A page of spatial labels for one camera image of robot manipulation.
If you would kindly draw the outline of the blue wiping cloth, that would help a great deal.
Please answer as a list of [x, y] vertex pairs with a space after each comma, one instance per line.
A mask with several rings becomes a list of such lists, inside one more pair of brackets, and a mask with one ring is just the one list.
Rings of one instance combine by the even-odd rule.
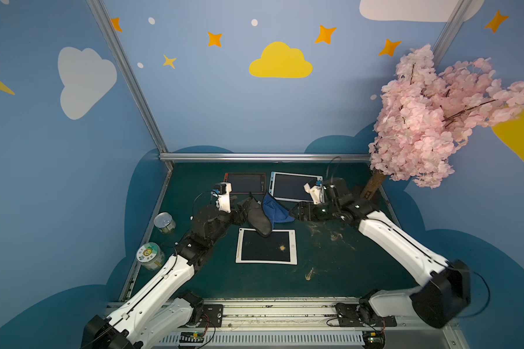
[[253, 196], [242, 203], [246, 221], [263, 238], [270, 237], [276, 223], [290, 223], [295, 218], [269, 192], [264, 194], [261, 202]]

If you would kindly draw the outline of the white blue drawing tablet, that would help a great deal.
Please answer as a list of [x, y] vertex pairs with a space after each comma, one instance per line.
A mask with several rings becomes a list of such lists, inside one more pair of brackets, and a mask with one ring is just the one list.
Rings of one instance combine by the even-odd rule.
[[323, 177], [320, 175], [294, 174], [287, 172], [272, 172], [269, 184], [269, 194], [278, 201], [284, 202], [313, 202], [310, 193], [305, 189], [316, 184], [321, 184]]

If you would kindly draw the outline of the red frame drawing tablet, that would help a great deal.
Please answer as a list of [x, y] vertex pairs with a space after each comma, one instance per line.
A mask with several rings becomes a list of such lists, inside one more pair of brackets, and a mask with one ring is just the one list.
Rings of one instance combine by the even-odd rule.
[[264, 173], [227, 172], [224, 182], [231, 184], [234, 195], [265, 194], [266, 175]]

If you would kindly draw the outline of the white frame drawing tablet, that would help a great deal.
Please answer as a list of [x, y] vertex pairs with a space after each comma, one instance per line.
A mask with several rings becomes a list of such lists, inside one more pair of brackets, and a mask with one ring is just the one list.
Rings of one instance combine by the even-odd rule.
[[240, 228], [235, 262], [296, 266], [295, 230], [274, 230], [268, 237], [262, 237], [252, 228]]

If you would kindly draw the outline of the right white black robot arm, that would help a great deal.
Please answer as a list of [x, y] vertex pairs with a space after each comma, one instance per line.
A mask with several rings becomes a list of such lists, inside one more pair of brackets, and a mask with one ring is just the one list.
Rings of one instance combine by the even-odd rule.
[[375, 204], [348, 190], [344, 179], [305, 186], [311, 196], [299, 202], [290, 214], [300, 221], [340, 220], [357, 229], [391, 255], [417, 285], [411, 289], [374, 290], [360, 298], [357, 316], [362, 324], [373, 326], [390, 316], [418, 317], [441, 329], [472, 302], [474, 271], [461, 260], [453, 262], [426, 248], [397, 227]]

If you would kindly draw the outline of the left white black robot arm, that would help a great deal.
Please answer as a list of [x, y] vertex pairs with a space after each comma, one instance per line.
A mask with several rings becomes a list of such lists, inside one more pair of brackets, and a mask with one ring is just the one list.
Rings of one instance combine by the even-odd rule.
[[243, 201], [232, 205], [229, 212], [214, 205], [204, 206], [157, 274], [106, 318], [94, 316], [86, 324], [81, 347], [152, 348], [177, 328], [189, 322], [196, 324], [201, 299], [170, 298], [207, 262], [215, 243], [228, 228], [247, 221], [247, 206]]

